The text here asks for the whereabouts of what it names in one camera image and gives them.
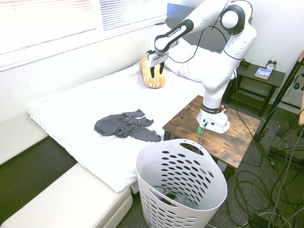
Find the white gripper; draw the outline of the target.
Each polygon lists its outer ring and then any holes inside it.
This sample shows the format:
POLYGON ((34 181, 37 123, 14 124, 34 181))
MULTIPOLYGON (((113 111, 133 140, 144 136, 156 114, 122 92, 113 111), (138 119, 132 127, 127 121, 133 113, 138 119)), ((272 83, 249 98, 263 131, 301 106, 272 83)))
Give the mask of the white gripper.
POLYGON ((169 58, 169 52, 166 51, 164 53, 161 53, 157 50, 149 50, 147 51, 147 66, 150 67, 150 73, 151 73, 151 78, 154 78, 154 69, 155 66, 160 64, 160 70, 159 73, 160 75, 163 72, 164 68, 164 62, 169 58))

